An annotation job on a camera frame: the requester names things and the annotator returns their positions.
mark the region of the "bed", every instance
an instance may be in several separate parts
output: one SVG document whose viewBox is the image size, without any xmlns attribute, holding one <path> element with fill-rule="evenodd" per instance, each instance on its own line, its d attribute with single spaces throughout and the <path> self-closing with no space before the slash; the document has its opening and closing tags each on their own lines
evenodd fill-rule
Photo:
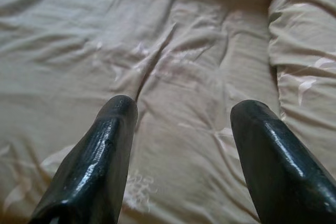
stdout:
<svg viewBox="0 0 336 224">
<path fill-rule="evenodd" d="M 246 99 L 335 177 L 336 3 L 270 4 L 0 0 L 0 223 L 27 222 L 117 94 L 139 113 L 120 224 L 259 223 L 229 120 Z"/>
</svg>

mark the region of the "beige bedsheet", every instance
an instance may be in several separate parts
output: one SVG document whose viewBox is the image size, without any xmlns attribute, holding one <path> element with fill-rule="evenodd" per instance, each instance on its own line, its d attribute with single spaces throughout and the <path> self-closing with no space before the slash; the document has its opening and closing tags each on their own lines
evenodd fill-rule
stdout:
<svg viewBox="0 0 336 224">
<path fill-rule="evenodd" d="M 0 0 L 0 223 L 25 223 L 116 94 L 139 107 L 121 224 L 258 223 L 229 112 L 280 115 L 269 1 Z"/>
</svg>

